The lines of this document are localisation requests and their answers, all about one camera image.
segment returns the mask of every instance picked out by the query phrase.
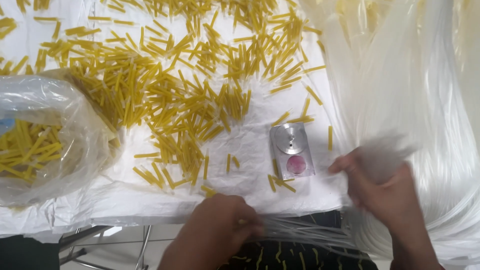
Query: wrinkled white sheet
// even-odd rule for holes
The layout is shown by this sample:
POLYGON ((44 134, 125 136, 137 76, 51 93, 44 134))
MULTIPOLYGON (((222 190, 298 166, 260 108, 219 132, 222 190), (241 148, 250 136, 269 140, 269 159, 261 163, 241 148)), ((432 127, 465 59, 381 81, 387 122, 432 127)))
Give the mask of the wrinkled white sheet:
MULTIPOLYGON (((95 40, 111 38, 110 29, 121 36, 129 32, 134 39, 139 40, 140 26, 152 24, 152 18, 141 11, 127 9, 127 14, 113 13, 95 0, 51 2, 52 6, 48 12, 36 15, 61 17, 63 30, 88 24, 92 28, 100 27, 102 33, 96 34, 95 40), (137 26, 118 27, 106 23, 93 25, 86 19, 89 14, 132 20, 137 26)), ((14 17, 19 22, 20 28, 15 30, 15 34, 0 41, 1 54, 14 55, 17 60, 28 54, 33 58, 30 63, 34 64, 38 44, 50 40, 55 26, 34 21, 33 10, 23 16, 13 1, 7 5, 2 4, 2 8, 8 16, 14 17)), ((286 6, 281 6, 278 13, 284 13, 285 10, 286 6)), ((174 22, 161 18, 160 22, 170 29, 178 40, 187 34, 183 18, 176 18, 174 22)), ((232 40, 233 37, 251 35, 240 27, 232 33, 232 20, 222 15, 217 18, 215 29, 222 34, 225 41, 232 40)), ((306 33, 302 45, 309 58, 305 68, 324 64, 314 34, 306 33)), ((51 65, 51 68, 56 67, 54 62, 51 65)), ((185 69, 184 74, 189 77, 191 71, 185 69)), ((304 76, 302 82, 312 86, 324 103, 331 102, 325 69, 304 76)), ((221 84, 220 77, 211 81, 213 88, 221 84)), ((291 182, 297 189, 296 193, 285 188, 278 188, 277 192, 273 193, 267 179, 267 174, 273 172, 271 142, 268 135, 270 124, 289 109, 291 118, 299 117, 307 92, 298 82, 288 91, 268 96, 267 91, 274 88, 274 85, 266 84, 260 78, 250 79, 244 86, 252 89, 250 109, 244 123, 233 126, 230 134, 223 132, 203 146, 203 150, 208 148, 210 153, 207 185, 224 194, 243 196, 247 203, 261 214, 297 216, 341 207, 344 188, 336 181, 336 177, 326 175, 326 167, 334 156, 327 150, 329 120, 323 107, 318 106, 312 99, 308 114, 313 114, 315 121, 306 124, 316 175, 291 182), (238 158, 240 168, 232 165, 230 173, 226 174, 228 153, 238 158)), ((195 205, 204 198, 199 192, 203 180, 199 178, 198 185, 194 188, 182 185, 174 191, 162 191, 140 178, 132 167, 143 165, 149 168, 150 161, 134 159, 133 155, 157 152, 147 140, 149 135, 150 131, 146 126, 135 127, 128 134, 122 134, 123 149, 119 160, 94 179, 90 187, 48 201, 41 206, 23 210, 0 208, 0 234, 31 235, 47 231, 35 237, 44 242, 48 242, 48 239, 54 242, 52 232, 65 233, 89 224, 133 226, 183 222, 195 205)), ((169 167, 169 170, 173 172, 174 180, 181 179, 178 168, 169 167)))

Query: transparent plastic bag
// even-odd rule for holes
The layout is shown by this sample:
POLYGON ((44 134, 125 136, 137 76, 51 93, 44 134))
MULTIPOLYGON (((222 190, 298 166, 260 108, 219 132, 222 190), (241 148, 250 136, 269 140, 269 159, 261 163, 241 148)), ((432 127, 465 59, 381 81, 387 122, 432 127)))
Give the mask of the transparent plastic bag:
POLYGON ((63 146, 61 158, 38 170, 33 184, 0 172, 4 207, 32 205, 88 185, 110 156, 108 141, 115 137, 80 91, 42 76, 0 77, 0 119, 60 125, 63 146))
MULTIPOLYGON (((478 24, 469 22, 478 21, 479 2, 465 2, 469 10, 459 12, 454 24, 453 0, 301 1, 323 32, 333 97, 324 106, 338 154, 368 141, 375 145, 378 135, 405 135, 402 145, 417 149, 408 161, 432 244, 450 265, 480 261, 479 39, 468 36, 478 32, 478 24)), ((377 161, 370 164, 370 174, 395 167, 380 172, 377 161)), ((389 232, 372 215, 349 209, 343 228, 360 250, 392 258, 389 232)))

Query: red circular pad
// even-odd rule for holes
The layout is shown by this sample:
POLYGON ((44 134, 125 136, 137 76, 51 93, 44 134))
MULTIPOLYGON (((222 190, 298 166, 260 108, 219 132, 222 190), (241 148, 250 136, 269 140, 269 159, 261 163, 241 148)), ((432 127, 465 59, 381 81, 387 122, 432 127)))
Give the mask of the red circular pad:
POLYGON ((307 167, 307 163, 302 156, 292 156, 287 161, 287 170, 294 174, 302 173, 307 167))

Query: left hand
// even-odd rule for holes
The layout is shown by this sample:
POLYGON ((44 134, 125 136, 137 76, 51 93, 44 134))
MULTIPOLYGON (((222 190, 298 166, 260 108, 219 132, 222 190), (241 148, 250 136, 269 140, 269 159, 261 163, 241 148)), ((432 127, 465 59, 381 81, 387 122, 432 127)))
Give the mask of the left hand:
POLYGON ((158 269, 216 269, 228 262, 248 237, 262 234, 260 216, 242 197, 215 194, 195 208, 158 269))

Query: metal disc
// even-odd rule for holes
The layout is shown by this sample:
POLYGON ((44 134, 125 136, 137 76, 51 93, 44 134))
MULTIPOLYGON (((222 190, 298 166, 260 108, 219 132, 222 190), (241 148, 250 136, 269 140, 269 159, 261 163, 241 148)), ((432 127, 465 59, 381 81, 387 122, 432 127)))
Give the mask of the metal disc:
POLYGON ((295 155, 305 149, 307 135, 303 128, 287 123, 279 127, 275 132, 275 144, 282 152, 295 155))

